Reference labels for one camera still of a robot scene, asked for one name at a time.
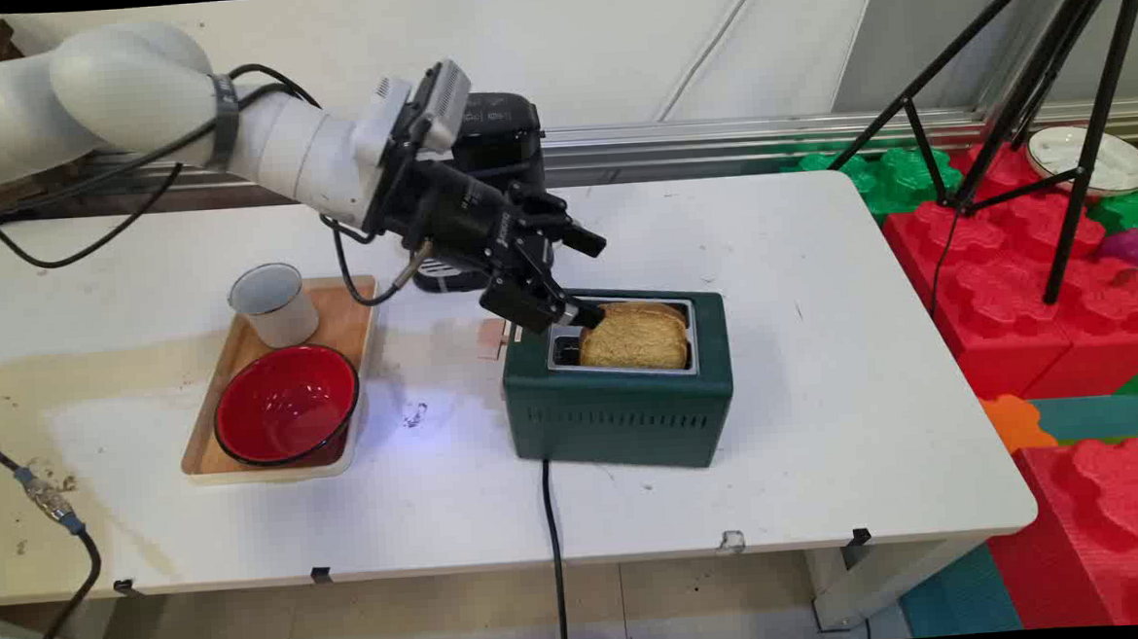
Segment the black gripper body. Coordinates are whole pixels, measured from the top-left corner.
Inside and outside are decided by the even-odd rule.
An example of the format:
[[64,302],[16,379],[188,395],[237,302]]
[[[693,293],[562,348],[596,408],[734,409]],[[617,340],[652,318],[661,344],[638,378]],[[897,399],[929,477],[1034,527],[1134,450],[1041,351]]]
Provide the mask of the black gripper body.
[[498,191],[443,161],[413,157],[391,158],[376,174],[374,233],[401,236],[409,251],[398,283],[428,260],[487,279],[531,275],[529,199],[521,183]]

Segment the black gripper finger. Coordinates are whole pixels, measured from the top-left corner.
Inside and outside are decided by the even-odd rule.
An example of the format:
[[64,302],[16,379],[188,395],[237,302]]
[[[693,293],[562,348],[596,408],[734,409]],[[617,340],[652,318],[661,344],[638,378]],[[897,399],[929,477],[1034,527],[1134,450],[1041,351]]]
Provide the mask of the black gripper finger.
[[516,225],[523,232],[560,241],[579,254],[597,259],[605,251],[608,239],[583,227],[568,211],[562,197],[545,190],[514,189]]
[[492,268],[480,306],[533,333],[552,325],[595,330],[607,317],[602,305],[568,294],[543,263],[522,254]]

